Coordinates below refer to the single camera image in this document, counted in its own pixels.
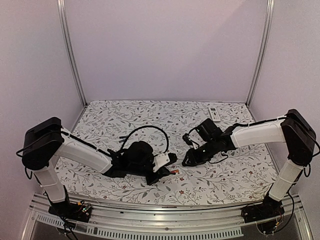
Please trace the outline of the aluminium frame post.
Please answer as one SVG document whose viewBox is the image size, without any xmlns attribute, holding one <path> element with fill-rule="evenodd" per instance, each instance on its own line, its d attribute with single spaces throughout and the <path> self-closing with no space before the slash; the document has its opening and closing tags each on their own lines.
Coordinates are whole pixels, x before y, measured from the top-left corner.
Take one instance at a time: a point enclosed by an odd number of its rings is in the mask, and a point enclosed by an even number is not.
<svg viewBox="0 0 320 240">
<path fill-rule="evenodd" d="M 251 84 L 249 87 L 249 92 L 245 102 L 248 108 L 250 108 L 253 103 L 253 98 L 256 92 L 259 77 L 263 67 L 263 62 L 264 62 L 265 54 L 267 51 L 268 41 L 269 41 L 270 32 L 272 28 L 274 7 L 275 7 L 275 1 L 268 0 L 266 5 L 265 20 L 263 25 L 263 31 L 262 31 L 262 37 L 261 37 L 260 47 L 258 51 L 257 61 L 254 67 L 253 76 L 252 76 Z"/>
<path fill-rule="evenodd" d="M 56 2 L 57 2 L 59 21 L 60 21 L 61 30 L 62 30 L 62 36 L 64 39 L 65 49 L 66 49 L 71 73 L 73 76 L 75 88 L 77 90 L 81 104 L 85 107 L 88 103 L 87 103 L 85 92 L 84 92 L 84 89 L 83 89 L 83 86 L 81 83 L 80 74 L 78 71 L 76 58 L 75 58 L 75 54 L 73 51 L 71 34 L 70 34 L 69 26 L 68 26 L 65 1 L 64 0 L 57 0 Z"/>
</svg>

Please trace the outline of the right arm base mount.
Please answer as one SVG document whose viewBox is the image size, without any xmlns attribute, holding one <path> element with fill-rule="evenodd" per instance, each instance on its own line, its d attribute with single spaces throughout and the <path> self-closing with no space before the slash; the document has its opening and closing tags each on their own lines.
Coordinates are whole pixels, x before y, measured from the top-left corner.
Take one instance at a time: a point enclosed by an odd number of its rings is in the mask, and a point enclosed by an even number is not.
<svg viewBox="0 0 320 240">
<path fill-rule="evenodd" d="M 282 201 L 276 201 L 266 195 L 262 203 L 250 203 L 241 209 L 245 223 L 274 218 L 285 213 Z"/>
</svg>

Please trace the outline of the long white remote control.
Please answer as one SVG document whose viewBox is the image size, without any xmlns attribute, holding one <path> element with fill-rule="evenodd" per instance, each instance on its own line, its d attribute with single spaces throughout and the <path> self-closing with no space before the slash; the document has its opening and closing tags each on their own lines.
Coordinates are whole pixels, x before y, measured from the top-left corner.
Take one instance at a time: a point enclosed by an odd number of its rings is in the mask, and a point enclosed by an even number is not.
<svg viewBox="0 0 320 240">
<path fill-rule="evenodd" d="M 180 174 L 180 170 L 179 169 L 173 169 L 173 170 L 170 170 L 169 173 L 171 175 L 179 175 Z"/>
</svg>

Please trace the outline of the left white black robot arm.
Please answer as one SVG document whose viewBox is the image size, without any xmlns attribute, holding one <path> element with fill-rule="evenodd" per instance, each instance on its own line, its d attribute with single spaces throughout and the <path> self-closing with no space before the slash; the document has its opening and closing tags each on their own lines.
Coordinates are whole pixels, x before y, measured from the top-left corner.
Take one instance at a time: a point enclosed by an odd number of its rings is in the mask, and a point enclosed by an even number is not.
<svg viewBox="0 0 320 240">
<path fill-rule="evenodd" d="M 62 126 L 58 117 L 51 117 L 29 129 L 24 136 L 23 148 L 16 155 L 24 167 L 34 173 L 63 217 L 70 217 L 75 210 L 68 201 L 66 187 L 54 170 L 54 164 L 60 157 L 90 167 L 109 178 L 124 178 L 126 175 L 144 177 L 148 185 L 169 176 L 171 172 L 167 167 L 178 159 L 167 149 L 154 154 L 151 145 L 145 141 L 135 141 L 128 148 L 122 146 L 117 151 L 104 151 L 73 135 Z"/>
</svg>

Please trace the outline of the left aluminium frame post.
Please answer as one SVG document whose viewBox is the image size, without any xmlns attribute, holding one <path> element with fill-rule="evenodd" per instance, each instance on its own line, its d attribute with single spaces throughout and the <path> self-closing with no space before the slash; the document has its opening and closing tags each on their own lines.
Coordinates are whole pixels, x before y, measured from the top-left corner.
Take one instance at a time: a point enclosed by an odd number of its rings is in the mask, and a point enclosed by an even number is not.
<svg viewBox="0 0 320 240">
<path fill-rule="evenodd" d="M 71 73 L 73 76 L 75 88 L 77 90 L 81 104 L 85 107 L 88 103 L 87 103 L 85 92 L 84 92 L 84 89 L 83 89 L 83 86 L 81 83 L 80 74 L 78 71 L 76 58 L 75 58 L 75 54 L 73 51 L 71 34 L 70 34 L 69 26 L 68 26 L 65 1 L 64 0 L 57 0 L 56 2 L 57 2 L 59 21 L 60 21 L 61 30 L 62 30 L 62 36 L 64 39 L 65 49 L 66 49 Z"/>
</svg>

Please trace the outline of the right aluminium frame post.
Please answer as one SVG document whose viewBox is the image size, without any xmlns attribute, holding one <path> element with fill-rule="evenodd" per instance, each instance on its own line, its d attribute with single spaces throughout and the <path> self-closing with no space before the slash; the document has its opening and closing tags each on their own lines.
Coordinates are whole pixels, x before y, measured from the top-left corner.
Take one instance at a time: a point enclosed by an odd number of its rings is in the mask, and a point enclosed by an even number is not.
<svg viewBox="0 0 320 240">
<path fill-rule="evenodd" d="M 270 32 L 272 28 L 274 7 L 275 7 L 275 1 L 268 0 L 266 5 L 265 20 L 263 25 L 263 31 L 262 31 L 262 37 L 261 37 L 260 47 L 258 51 L 257 61 L 254 67 L 253 76 L 252 76 L 251 84 L 249 87 L 249 92 L 245 102 L 248 108 L 250 108 L 253 103 L 253 98 L 256 92 L 259 77 L 263 67 L 263 62 L 264 62 L 265 54 L 267 51 L 268 41 L 269 41 Z"/>
</svg>

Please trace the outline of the white air conditioner remote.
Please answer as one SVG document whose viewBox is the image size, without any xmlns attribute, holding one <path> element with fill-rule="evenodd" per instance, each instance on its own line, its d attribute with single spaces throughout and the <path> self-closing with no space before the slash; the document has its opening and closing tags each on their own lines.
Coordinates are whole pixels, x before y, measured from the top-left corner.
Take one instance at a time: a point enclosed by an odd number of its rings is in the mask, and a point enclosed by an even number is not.
<svg viewBox="0 0 320 240">
<path fill-rule="evenodd" d="M 218 110 L 215 107 L 209 107 L 208 110 L 212 121 L 215 123 L 219 123 L 221 121 L 221 118 L 218 113 Z"/>
</svg>

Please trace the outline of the floral patterned table mat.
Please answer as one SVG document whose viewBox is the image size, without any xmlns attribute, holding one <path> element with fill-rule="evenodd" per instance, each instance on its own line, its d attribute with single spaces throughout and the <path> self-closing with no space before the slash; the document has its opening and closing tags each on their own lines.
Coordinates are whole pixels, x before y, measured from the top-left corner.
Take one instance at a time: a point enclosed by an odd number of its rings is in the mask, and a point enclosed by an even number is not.
<svg viewBox="0 0 320 240">
<path fill-rule="evenodd" d="M 148 185 L 142 176 L 103 176 L 89 166 L 60 158 L 55 171 L 69 194 L 127 203 L 199 206 L 260 201 L 277 172 L 264 144 L 218 153 L 208 163 L 187 167 L 182 162 L 190 146 L 203 140 L 195 128 L 215 109 L 222 130 L 253 118 L 243 103 L 194 101 L 98 100 L 91 102 L 73 134 L 103 151 L 148 143 L 169 176 Z"/>
</svg>

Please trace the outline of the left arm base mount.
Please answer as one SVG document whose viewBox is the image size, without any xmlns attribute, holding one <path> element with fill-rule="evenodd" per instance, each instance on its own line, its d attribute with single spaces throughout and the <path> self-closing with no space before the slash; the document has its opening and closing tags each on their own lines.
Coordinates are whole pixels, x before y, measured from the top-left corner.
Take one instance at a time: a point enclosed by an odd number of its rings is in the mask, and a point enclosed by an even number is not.
<svg viewBox="0 0 320 240">
<path fill-rule="evenodd" d="M 64 199 L 62 201 L 52 202 L 51 199 L 47 196 L 50 203 L 48 212 L 63 219 L 88 223 L 93 210 L 92 205 L 89 202 L 85 203 L 84 200 L 81 200 L 77 203 L 70 202 L 69 195 L 65 186 L 63 186 L 63 190 Z"/>
</svg>

